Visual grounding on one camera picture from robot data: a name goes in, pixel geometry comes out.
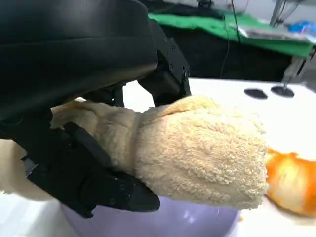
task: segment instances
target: white tabletop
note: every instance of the white tabletop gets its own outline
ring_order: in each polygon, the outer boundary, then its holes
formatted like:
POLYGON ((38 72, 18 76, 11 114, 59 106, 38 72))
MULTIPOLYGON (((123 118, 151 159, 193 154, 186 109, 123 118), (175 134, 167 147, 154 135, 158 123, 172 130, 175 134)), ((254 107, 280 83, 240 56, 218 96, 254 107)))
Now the white tabletop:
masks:
MULTIPOLYGON (((212 96, 226 104, 237 104, 257 112, 267 131, 272 148, 282 152, 296 151, 314 159, 316 154, 316 95, 301 85, 290 85, 292 99, 274 95, 272 83, 240 82, 213 79, 191 79, 192 94, 212 96), (267 100, 255 100, 243 92, 260 88, 267 100)), ((151 95, 137 83, 124 88, 125 106, 144 111, 153 106, 151 95)), ((231 237, 274 237, 280 234, 316 235, 316 220, 280 212, 267 200, 253 211, 243 211, 231 237)), ((57 201, 31 202, 16 195, 0 194, 0 237, 75 237, 60 211, 57 201)))

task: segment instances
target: white surface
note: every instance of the white surface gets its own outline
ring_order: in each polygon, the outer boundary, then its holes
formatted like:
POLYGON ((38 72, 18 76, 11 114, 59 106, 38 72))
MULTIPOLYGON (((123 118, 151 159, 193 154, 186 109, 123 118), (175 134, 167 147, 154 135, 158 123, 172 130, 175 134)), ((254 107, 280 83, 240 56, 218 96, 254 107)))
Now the white surface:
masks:
MULTIPOLYGON (((270 92, 271 83, 192 79, 192 94, 212 96, 222 103, 244 106, 257 112, 266 127, 267 140, 279 151, 297 151, 314 159, 316 151, 316 95, 300 85, 290 85, 293 99, 270 92), (255 100, 245 96, 246 88, 260 88, 269 97, 255 100)), ((153 106, 151 95, 137 83, 124 88, 125 106, 144 111, 153 106)), ((253 211, 242 212, 231 237, 316 236, 316 220, 285 214, 265 201, 253 211)), ((0 194, 0 237, 75 237, 56 201, 30 202, 16 195, 0 194)))

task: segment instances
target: purple bowl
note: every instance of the purple bowl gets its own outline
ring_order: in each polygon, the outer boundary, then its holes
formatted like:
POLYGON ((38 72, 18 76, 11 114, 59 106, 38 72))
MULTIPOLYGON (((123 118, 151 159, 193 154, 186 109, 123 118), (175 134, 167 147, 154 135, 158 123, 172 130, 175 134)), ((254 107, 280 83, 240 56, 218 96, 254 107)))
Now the purple bowl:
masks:
POLYGON ((80 237, 226 237, 237 224, 240 212, 160 197, 160 209, 135 213, 106 207, 94 209, 84 219, 62 206, 70 225, 80 237))

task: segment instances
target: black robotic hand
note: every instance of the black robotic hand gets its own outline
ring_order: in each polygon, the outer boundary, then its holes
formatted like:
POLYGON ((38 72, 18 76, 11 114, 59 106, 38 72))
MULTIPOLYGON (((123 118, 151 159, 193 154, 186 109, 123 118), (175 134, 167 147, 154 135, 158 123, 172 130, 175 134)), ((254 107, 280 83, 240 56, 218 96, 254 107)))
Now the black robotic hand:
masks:
POLYGON ((191 94, 189 65, 136 0, 0 1, 0 138, 27 151, 27 178, 85 218, 97 205, 149 212, 159 198, 112 170, 73 123, 50 128, 51 108, 76 97, 124 106, 137 80, 156 106, 191 94))

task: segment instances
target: green cloth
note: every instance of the green cloth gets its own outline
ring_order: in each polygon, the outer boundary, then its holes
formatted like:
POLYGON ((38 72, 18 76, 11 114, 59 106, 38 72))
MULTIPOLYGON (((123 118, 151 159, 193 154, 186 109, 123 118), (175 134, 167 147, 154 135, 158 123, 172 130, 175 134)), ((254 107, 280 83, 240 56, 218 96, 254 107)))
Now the green cloth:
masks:
MULTIPOLYGON (((235 25, 234 16, 231 13, 226 14, 226 24, 222 20, 210 17, 196 16, 177 16, 167 14, 149 14, 149 17, 156 20, 161 25, 167 25, 184 29, 203 29, 214 35, 230 40, 238 41, 237 30, 232 28, 235 25)), ((269 24, 262 23, 256 18, 248 15, 237 16, 238 25, 253 26, 261 28, 271 28, 269 24)), ((288 40, 269 40, 269 39, 249 39, 241 36, 241 42, 250 44, 264 49, 273 50, 283 54, 307 58, 313 48, 312 43, 295 42, 288 40)))

